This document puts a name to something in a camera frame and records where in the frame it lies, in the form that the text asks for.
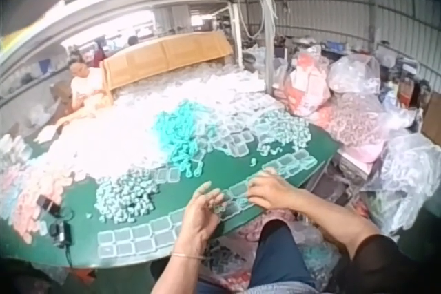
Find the table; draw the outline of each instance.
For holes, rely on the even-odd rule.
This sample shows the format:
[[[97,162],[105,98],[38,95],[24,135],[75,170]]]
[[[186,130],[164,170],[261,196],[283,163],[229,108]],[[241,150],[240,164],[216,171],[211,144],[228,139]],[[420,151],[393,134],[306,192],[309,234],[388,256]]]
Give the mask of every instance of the table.
[[[306,183],[317,171],[321,171],[323,167],[331,160],[338,149],[338,144],[332,140],[328,133],[321,128],[310,125],[311,141],[307,151],[318,161],[317,164],[307,171],[301,171],[288,178],[287,180],[297,187]],[[69,221],[72,230],[73,245],[70,247],[70,256],[73,267],[76,268],[107,268],[114,266],[127,266],[131,264],[147,262],[162,258],[170,253],[173,243],[163,248],[159,248],[151,253],[131,253],[129,255],[120,255],[115,258],[99,258],[98,257],[98,233],[109,231],[118,233],[119,240],[125,237],[127,242],[132,244],[126,245],[126,248],[133,245],[133,240],[127,235],[134,235],[139,231],[146,231],[146,227],[133,229],[150,223],[154,219],[166,216],[168,213],[182,209],[188,203],[194,190],[202,183],[208,180],[212,181],[212,187],[219,187],[222,190],[229,189],[231,186],[258,172],[261,167],[271,160],[280,158],[286,153],[292,153],[293,149],[290,145],[283,147],[283,152],[275,156],[261,156],[256,148],[256,141],[248,144],[250,153],[242,158],[232,158],[226,156],[219,151],[213,151],[204,158],[205,166],[202,175],[199,178],[186,178],[181,176],[181,181],[174,184],[160,185],[160,193],[152,196],[155,210],[147,216],[138,218],[136,223],[130,224],[113,224],[107,222],[105,224],[99,221],[99,212],[94,208],[96,183],[88,178],[83,182],[75,183],[69,187],[63,197],[62,207],[69,207],[74,212],[74,217]],[[48,149],[48,146],[36,146],[34,156],[38,156]],[[257,165],[250,167],[251,159],[256,158]],[[86,214],[92,214],[91,218],[87,218]],[[215,236],[224,235],[242,226],[243,224],[254,219],[262,213],[262,209],[251,206],[241,211],[234,217],[222,222],[215,232]],[[40,220],[46,220],[51,224],[54,219],[49,215],[40,216]],[[46,264],[51,266],[68,266],[65,251],[56,248],[52,244],[52,239],[47,236],[34,235],[32,244],[27,245],[14,230],[8,226],[5,220],[0,220],[0,252],[5,258],[14,258]]]

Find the bracelet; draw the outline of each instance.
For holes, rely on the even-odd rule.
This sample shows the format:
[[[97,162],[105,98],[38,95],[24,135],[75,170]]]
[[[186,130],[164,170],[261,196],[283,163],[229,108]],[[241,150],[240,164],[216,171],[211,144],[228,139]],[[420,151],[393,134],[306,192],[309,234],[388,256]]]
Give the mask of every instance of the bracelet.
[[[170,256],[176,256],[178,258],[194,258],[195,260],[205,260],[205,256],[187,255],[181,253],[171,253]]]

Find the black sleeve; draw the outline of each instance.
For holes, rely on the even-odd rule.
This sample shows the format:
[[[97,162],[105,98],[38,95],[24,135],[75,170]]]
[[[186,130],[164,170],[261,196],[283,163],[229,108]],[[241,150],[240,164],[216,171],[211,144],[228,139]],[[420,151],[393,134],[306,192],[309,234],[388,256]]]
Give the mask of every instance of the black sleeve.
[[[392,239],[373,235],[357,248],[349,264],[345,293],[403,293],[415,267]]]

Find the green tabletop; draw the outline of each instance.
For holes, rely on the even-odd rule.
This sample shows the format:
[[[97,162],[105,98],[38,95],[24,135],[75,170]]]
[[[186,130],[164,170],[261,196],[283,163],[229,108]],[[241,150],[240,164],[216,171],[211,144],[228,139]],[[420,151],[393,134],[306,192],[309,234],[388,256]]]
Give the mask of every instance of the green tabletop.
[[[318,162],[309,170],[303,170],[295,176],[287,176],[287,180],[297,187],[303,185],[312,174],[329,161],[338,148],[338,144],[322,129],[310,125],[310,130],[312,139],[306,150],[310,155],[315,157]],[[199,178],[186,178],[184,174],[181,174],[180,182],[160,185],[159,193],[152,196],[155,210],[147,216],[138,218],[133,224],[114,224],[109,221],[103,224],[99,221],[99,212],[94,208],[97,188],[94,180],[86,179],[83,182],[75,183],[69,187],[64,193],[62,207],[69,207],[74,212],[73,219],[69,221],[73,241],[73,245],[70,247],[73,267],[105,268],[126,266],[166,256],[170,253],[172,244],[158,248],[150,253],[139,253],[138,250],[132,253],[127,252],[127,248],[130,248],[131,245],[133,246],[136,241],[133,238],[134,231],[145,230],[145,224],[151,224],[153,220],[185,207],[194,190],[202,182],[211,180],[212,187],[229,189],[236,183],[246,180],[261,170],[262,166],[271,160],[280,158],[287,153],[293,153],[293,149],[290,145],[285,145],[283,152],[275,156],[271,154],[261,156],[256,151],[256,141],[249,143],[248,147],[250,153],[242,158],[232,158],[215,150],[207,154],[204,158],[203,172]],[[40,154],[47,148],[48,146],[37,147],[35,153]],[[252,158],[256,158],[257,160],[257,164],[254,167],[250,166]],[[91,218],[86,217],[88,213],[92,214]],[[262,213],[262,209],[251,206],[234,217],[221,222],[215,235],[220,236],[229,233],[254,219],[260,213]],[[49,215],[40,216],[40,220],[46,220],[48,225],[54,221]],[[139,226],[141,227],[138,228],[138,230],[133,230],[134,227]],[[129,232],[132,233],[130,234],[130,238],[125,237],[126,243],[128,243],[124,248],[125,253],[121,253],[115,258],[100,258],[98,255],[98,233],[103,231],[116,231],[119,233],[118,236],[120,239],[121,236],[127,236]],[[12,227],[8,226],[5,220],[0,220],[0,253],[6,258],[26,260],[52,266],[68,266],[65,251],[56,248],[48,235],[41,236],[38,233],[34,234],[32,244],[28,245],[18,236]]]

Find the shelf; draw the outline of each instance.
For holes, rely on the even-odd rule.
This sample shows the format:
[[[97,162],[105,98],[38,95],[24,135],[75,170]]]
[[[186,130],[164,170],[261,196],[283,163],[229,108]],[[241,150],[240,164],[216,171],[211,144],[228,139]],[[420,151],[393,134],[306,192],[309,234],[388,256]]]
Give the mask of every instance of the shelf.
[[[1,80],[21,63],[53,43],[114,17],[135,10],[178,3],[221,2],[225,0],[77,0],[67,4],[61,12],[46,15],[33,31],[0,55]]]

